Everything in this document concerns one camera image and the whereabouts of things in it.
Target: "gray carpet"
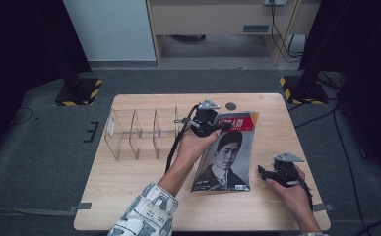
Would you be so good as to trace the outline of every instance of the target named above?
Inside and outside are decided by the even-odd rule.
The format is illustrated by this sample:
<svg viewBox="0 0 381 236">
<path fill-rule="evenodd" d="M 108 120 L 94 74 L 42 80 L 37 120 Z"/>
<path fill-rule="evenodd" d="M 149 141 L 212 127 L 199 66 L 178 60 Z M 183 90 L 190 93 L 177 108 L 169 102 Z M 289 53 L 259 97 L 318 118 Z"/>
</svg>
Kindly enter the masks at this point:
<svg viewBox="0 0 381 236">
<path fill-rule="evenodd" d="M 0 208 L 67 211 L 81 199 L 113 97 L 120 93 L 277 92 L 279 78 L 295 71 L 119 70 L 95 71 L 103 79 L 93 105 L 57 107 L 62 80 L 30 90 L 0 143 Z M 325 87 L 330 97 L 334 91 Z M 330 112 L 337 102 L 302 105 L 290 111 L 294 125 Z M 381 166 L 363 159 L 345 117 L 336 113 L 347 148 L 363 218 L 381 220 Z M 88 130 L 97 132 L 91 143 Z M 334 118 L 296 129 L 324 202 L 332 204 L 331 235 L 354 235 L 362 229 L 346 156 Z M 96 235 L 73 228 L 73 216 L 0 214 L 0 235 Z M 371 230 L 381 235 L 381 226 Z M 283 236 L 297 232 L 282 232 Z"/>
</svg>

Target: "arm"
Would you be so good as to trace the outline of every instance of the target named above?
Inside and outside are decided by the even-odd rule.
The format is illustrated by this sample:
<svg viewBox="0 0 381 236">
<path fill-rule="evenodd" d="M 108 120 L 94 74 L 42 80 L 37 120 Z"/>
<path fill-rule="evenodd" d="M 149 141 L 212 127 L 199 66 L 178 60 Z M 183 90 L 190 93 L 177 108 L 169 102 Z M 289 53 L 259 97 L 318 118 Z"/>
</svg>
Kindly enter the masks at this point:
<svg viewBox="0 0 381 236">
<path fill-rule="evenodd" d="M 220 131 L 206 138 L 191 130 L 181 138 L 174 162 L 158 184 L 148 185 L 141 196 L 116 221 L 108 235 L 171 235 L 172 215 L 178 207 L 175 198 L 203 150 L 215 141 Z"/>
<path fill-rule="evenodd" d="M 187 131 L 180 141 L 175 161 L 159 180 L 159 185 L 176 196 L 203 150 L 213 143 L 219 134 L 220 131 L 216 131 L 206 138 L 199 138 L 192 131 Z"/>
<path fill-rule="evenodd" d="M 304 172 L 296 165 L 294 166 L 300 177 L 304 179 Z M 285 202 L 286 206 L 293 214 L 300 229 L 300 233 L 321 232 L 319 224 L 316 221 L 312 210 L 310 210 L 306 192 L 301 186 L 296 185 L 290 188 L 285 188 L 272 179 L 267 179 L 266 181 L 282 197 L 283 202 Z"/>
</svg>

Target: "acrylic organizer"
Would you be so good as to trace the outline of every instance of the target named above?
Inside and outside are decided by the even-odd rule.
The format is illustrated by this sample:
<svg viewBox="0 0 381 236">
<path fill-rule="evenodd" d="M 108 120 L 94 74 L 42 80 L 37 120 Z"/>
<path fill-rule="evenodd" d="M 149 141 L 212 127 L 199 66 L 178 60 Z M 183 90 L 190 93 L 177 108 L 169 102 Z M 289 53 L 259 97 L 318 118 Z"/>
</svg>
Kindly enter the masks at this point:
<svg viewBox="0 0 381 236">
<path fill-rule="evenodd" d="M 111 109 L 104 139 L 117 160 L 168 158 L 179 132 L 177 107 Z"/>
</svg>

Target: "black curtain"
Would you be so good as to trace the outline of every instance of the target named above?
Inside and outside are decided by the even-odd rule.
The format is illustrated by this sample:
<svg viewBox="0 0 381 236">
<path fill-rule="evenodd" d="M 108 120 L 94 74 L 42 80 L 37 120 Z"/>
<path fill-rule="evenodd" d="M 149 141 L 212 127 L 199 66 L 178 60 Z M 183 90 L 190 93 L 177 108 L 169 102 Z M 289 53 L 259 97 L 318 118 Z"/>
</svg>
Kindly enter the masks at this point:
<svg viewBox="0 0 381 236">
<path fill-rule="evenodd" d="M 322 0 L 299 69 L 345 74 L 344 114 L 381 163 L 381 0 Z"/>
<path fill-rule="evenodd" d="M 0 138 L 25 92 L 62 71 L 91 71 L 63 1 L 0 0 Z"/>
</svg>

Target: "black cable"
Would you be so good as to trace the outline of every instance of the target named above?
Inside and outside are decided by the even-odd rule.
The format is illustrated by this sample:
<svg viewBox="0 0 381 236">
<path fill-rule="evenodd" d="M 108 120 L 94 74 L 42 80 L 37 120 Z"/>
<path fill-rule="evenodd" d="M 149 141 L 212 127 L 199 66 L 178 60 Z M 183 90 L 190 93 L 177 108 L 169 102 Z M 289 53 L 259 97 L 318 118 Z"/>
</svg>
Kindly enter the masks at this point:
<svg viewBox="0 0 381 236">
<path fill-rule="evenodd" d="M 340 104 L 338 103 L 338 104 L 335 106 L 335 108 L 333 108 L 330 112 L 328 112 L 328 113 L 326 113 L 326 114 L 323 114 L 323 115 L 321 115 L 321 116 L 318 116 L 318 117 L 316 117 L 316 118 L 314 118 L 314 119 L 311 119 L 311 120 L 309 120 L 309 121 L 306 121 L 306 122 L 304 122 L 304 123 L 301 123 L 300 125 L 294 126 L 294 129 L 303 127 L 303 126 L 305 126 L 305 125 L 308 125 L 308 124 L 312 123 L 313 121 L 317 121 L 317 120 L 323 119 L 323 118 L 325 118 L 325 117 L 331 115 L 331 113 L 334 112 L 339 106 L 340 106 Z"/>
<path fill-rule="evenodd" d="M 334 89 L 334 90 L 337 90 L 337 91 L 340 91 L 340 90 L 341 90 L 342 85 L 338 86 L 338 85 L 332 80 L 332 78 L 328 75 L 327 72 L 321 71 L 320 73 L 321 73 L 321 74 L 328 80 L 328 82 L 325 82 L 325 81 L 323 81 L 323 80 L 318 79 L 319 82 L 324 83 L 325 85 L 331 87 L 331 88 Z"/>
<path fill-rule="evenodd" d="M 289 53 L 299 54 L 299 56 L 303 56 L 303 52 L 293 52 L 293 51 L 290 50 L 291 45 L 293 43 L 293 40 L 294 40 L 294 35 L 291 36 L 290 42 L 288 43 L 288 47 L 287 47 L 288 52 Z"/>
<path fill-rule="evenodd" d="M 288 112 L 290 112 L 290 111 L 294 110 L 295 108 L 300 107 L 302 105 L 304 105 L 304 103 L 301 103 L 301 104 L 298 104 L 298 105 L 292 107 L 291 109 L 288 110 Z"/>
<path fill-rule="evenodd" d="M 188 130 L 187 124 L 191 120 L 191 115 L 193 114 L 194 110 L 197 109 L 198 106 L 199 106 L 199 104 L 193 106 L 193 108 L 190 110 L 187 118 L 183 119 L 185 121 L 184 125 L 183 125 L 183 128 L 181 128 L 181 131 L 178 133 L 177 137 L 175 137 L 174 144 L 172 145 L 171 151 L 169 152 L 168 158 L 166 160 L 165 173 L 168 171 L 169 166 L 171 166 L 172 157 L 175 154 L 175 150 L 178 147 L 178 143 L 180 143 L 180 140 L 183 137 L 184 132 L 186 132 Z"/>
<path fill-rule="evenodd" d="M 363 217 L 362 211 L 361 211 L 361 204 L 360 204 L 359 198 L 358 198 L 358 190 L 356 189 L 355 177 L 353 176 L 353 171 L 352 171 L 352 167 L 350 165 L 349 156 L 347 154 L 347 150 L 346 150 L 346 147 L 344 145 L 343 137 L 341 136 L 340 128 L 338 127 L 338 122 L 337 122 L 337 116 L 336 116 L 336 114 L 337 114 L 336 113 L 336 109 L 334 109 L 333 117 L 334 117 L 335 128 L 337 129 L 338 138 L 341 141 L 341 146 L 343 147 L 344 156 L 346 157 L 346 161 L 347 161 L 347 164 L 348 164 L 349 174 L 350 174 L 350 178 L 352 180 L 353 192 L 355 194 L 356 207 L 358 208 L 359 219 L 361 220 L 362 226 L 365 228 L 366 225 L 365 225 L 364 217 Z"/>
<path fill-rule="evenodd" d="M 27 119 L 25 119 L 25 120 L 23 120 L 23 121 L 21 121 L 21 122 L 11 122 L 10 124 L 9 124 L 9 127 L 11 127 L 11 126 L 13 126 L 13 125 L 20 125 L 20 124 L 24 124 L 25 122 L 27 122 L 27 121 L 29 121 L 32 117 L 33 117 L 33 110 L 32 109 L 30 109 L 30 108 L 28 108 L 28 107 L 21 107 L 21 108 L 19 108 L 19 110 L 21 110 L 21 109 L 26 109 L 26 110 L 28 110 L 28 111 L 30 111 L 31 112 L 31 115 L 30 115 L 30 117 L 28 117 Z"/>
<path fill-rule="evenodd" d="M 274 1 L 270 1 L 271 3 L 271 13 L 272 13 L 272 27 L 271 27 L 271 39 L 273 40 L 273 43 L 277 46 L 277 48 L 279 48 L 279 51 L 282 55 L 282 57 L 285 59 L 285 61 L 287 61 L 288 63 L 296 63 L 296 62 L 299 62 L 300 60 L 295 60 L 295 61 L 289 61 L 285 58 L 284 54 L 283 54 L 283 50 L 278 46 L 278 44 L 276 43 L 276 41 L 274 40 L 274 29 L 276 29 L 277 31 L 277 34 L 280 38 L 280 40 L 282 41 L 282 46 L 283 48 L 285 49 L 286 53 L 288 54 L 288 56 L 292 57 L 292 58 L 299 58 L 301 57 L 301 55 L 291 55 L 289 53 L 289 51 L 287 50 L 286 48 L 286 44 L 285 44 L 285 41 L 283 40 L 280 32 L 279 32 L 279 29 L 277 28 L 276 26 L 276 21 L 275 21 L 275 11 L 276 11 L 276 4 L 274 3 Z"/>
<path fill-rule="evenodd" d="M 361 231 L 359 231 L 358 233 L 356 233 L 355 236 L 359 236 L 359 235 L 361 235 L 361 234 L 364 233 L 364 232 L 367 232 L 367 233 L 368 233 L 368 230 L 370 230 L 370 229 L 372 229 L 372 228 L 375 228 L 375 227 L 377 227 L 377 226 L 380 226 L 380 225 L 381 225 L 381 221 L 372 223 L 372 224 L 368 225 L 367 227 L 365 227 L 364 229 L 362 229 Z"/>
</svg>

